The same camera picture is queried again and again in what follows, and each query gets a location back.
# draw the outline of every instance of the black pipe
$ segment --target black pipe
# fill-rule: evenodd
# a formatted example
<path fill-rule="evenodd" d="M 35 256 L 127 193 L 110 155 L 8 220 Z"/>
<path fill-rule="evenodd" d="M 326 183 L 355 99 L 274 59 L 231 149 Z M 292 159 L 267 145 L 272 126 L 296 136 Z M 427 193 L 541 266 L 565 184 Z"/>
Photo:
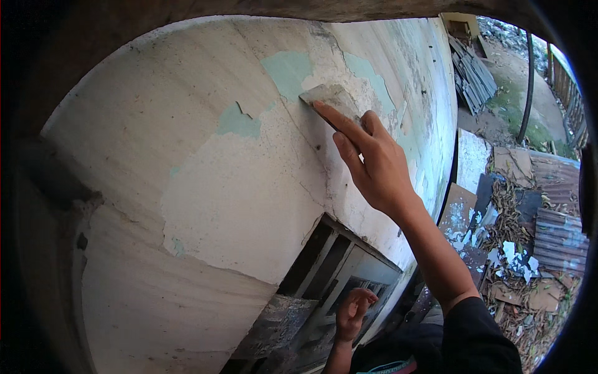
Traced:
<path fill-rule="evenodd" d="M 521 120 L 521 130 L 519 130 L 519 135 L 517 135 L 517 143 L 521 144 L 523 141 L 523 137 L 525 136 L 525 130 L 527 130 L 527 121 L 529 120 L 529 112 L 532 110 L 532 95 L 533 95 L 533 43 L 532 43 L 532 33 L 526 31 L 527 36 L 527 53 L 529 55 L 529 69 L 528 69 L 528 77 L 527 77 L 527 99 L 525 101 L 525 110 L 523 111 L 523 119 Z"/>

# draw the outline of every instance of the window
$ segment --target window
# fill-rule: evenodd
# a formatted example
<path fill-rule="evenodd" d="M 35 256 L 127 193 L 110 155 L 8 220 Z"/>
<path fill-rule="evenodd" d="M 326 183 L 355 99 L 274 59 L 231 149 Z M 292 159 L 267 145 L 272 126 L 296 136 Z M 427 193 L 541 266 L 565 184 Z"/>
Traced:
<path fill-rule="evenodd" d="M 374 248 L 323 215 L 277 295 L 221 373 L 301 372 L 322 364 L 332 348 L 336 310 L 349 292 L 365 287 L 379 297 L 366 313 L 358 342 L 394 290 L 400 273 Z"/>

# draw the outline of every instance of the wooden fence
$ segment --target wooden fence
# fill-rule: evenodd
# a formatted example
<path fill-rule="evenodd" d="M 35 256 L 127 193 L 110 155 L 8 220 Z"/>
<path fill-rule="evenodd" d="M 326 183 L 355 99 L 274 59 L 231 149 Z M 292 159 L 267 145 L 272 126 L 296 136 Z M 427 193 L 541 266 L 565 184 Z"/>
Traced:
<path fill-rule="evenodd" d="M 549 44 L 548 83 L 552 85 L 554 93 L 566 108 L 563 125 L 565 126 L 569 145 L 573 148 L 582 148 L 588 141 L 584 103 L 581 99 L 577 83 L 573 77 L 571 77 L 569 71 L 563 67 L 563 63 L 560 59 L 557 58 L 557 56 L 554 57 L 555 58 L 553 58 L 551 46 Z"/>

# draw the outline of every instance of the stack of boards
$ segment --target stack of boards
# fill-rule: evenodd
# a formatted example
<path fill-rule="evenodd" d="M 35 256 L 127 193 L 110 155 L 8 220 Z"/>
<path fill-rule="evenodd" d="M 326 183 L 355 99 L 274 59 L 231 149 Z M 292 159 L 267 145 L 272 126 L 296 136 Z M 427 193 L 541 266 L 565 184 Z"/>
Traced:
<path fill-rule="evenodd" d="M 454 83 L 457 92 L 469 106 L 471 114 L 476 115 L 496 93 L 496 83 L 488 68 L 471 48 L 465 47 L 451 35 L 448 36 L 448 43 L 453 50 L 451 57 L 455 69 Z"/>

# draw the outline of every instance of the hand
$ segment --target hand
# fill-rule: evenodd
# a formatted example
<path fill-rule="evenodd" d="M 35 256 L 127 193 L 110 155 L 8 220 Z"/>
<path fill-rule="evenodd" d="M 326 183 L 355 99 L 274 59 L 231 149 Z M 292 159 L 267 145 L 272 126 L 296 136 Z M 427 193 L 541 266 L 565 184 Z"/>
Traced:
<path fill-rule="evenodd" d="M 396 221 L 414 202 L 421 202 L 411 185 L 403 148 L 388 134 L 376 113 L 370 110 L 361 117 L 366 132 L 321 101 L 313 106 L 338 128 L 332 138 L 340 157 L 349 167 L 353 183 L 374 209 Z"/>
<path fill-rule="evenodd" d="M 367 288 L 354 288 L 338 307 L 336 340 L 353 342 L 361 330 L 368 307 L 376 301 L 378 296 Z"/>

